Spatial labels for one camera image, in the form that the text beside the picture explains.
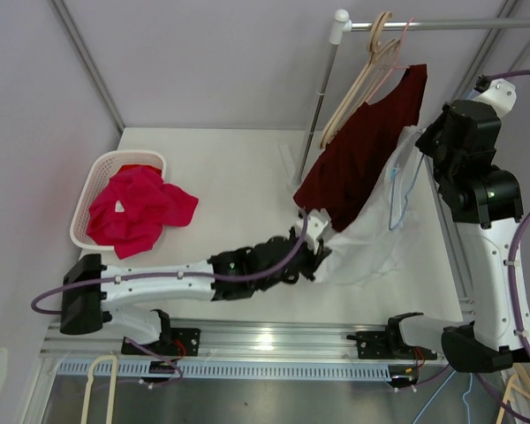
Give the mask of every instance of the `white plastic basket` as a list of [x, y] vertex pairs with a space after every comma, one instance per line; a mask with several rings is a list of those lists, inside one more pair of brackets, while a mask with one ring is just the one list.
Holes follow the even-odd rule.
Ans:
[[161, 170], [161, 177], [165, 179], [167, 163], [157, 152], [149, 150], [117, 150], [96, 159], [88, 173], [87, 182], [80, 194], [79, 204], [72, 216], [71, 240], [78, 247], [102, 252], [114, 250], [114, 246], [98, 246], [87, 235], [88, 221], [90, 220], [88, 209], [98, 194], [108, 185], [110, 178], [116, 175], [123, 165], [151, 165]]

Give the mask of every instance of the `table surface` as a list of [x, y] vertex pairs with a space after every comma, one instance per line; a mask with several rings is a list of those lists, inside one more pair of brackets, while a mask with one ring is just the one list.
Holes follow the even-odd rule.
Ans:
[[[113, 253], [102, 254], [103, 262], [126, 267], [189, 263], [288, 234], [297, 207], [281, 151], [297, 152], [302, 134], [126, 128], [118, 149], [159, 152], [167, 161], [165, 180], [198, 197], [200, 203], [191, 224], [167, 227], [152, 251], [124, 261]], [[313, 150], [312, 161], [318, 154]], [[257, 292], [251, 299], [208, 303], [173, 299], [145, 306], [159, 307], [173, 318], [242, 322], [382, 324], [390, 316], [406, 312], [461, 321], [427, 172], [420, 173], [412, 199], [422, 228], [406, 253], [405, 266], [374, 279], [366, 288], [301, 279], [295, 285], [279, 284]]]

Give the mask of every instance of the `white garment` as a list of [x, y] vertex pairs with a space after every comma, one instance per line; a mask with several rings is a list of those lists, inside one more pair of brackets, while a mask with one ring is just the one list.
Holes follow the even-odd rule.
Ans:
[[[412, 205], [405, 208], [405, 195], [414, 183], [422, 157], [414, 143], [423, 131], [415, 126], [403, 129], [397, 149], [385, 164], [357, 218], [326, 242], [325, 246], [332, 253], [314, 273], [316, 282], [366, 286], [376, 277], [401, 267], [403, 253], [412, 243], [418, 228]], [[390, 221], [391, 196], [393, 212]], [[398, 225], [404, 208], [404, 219]]]

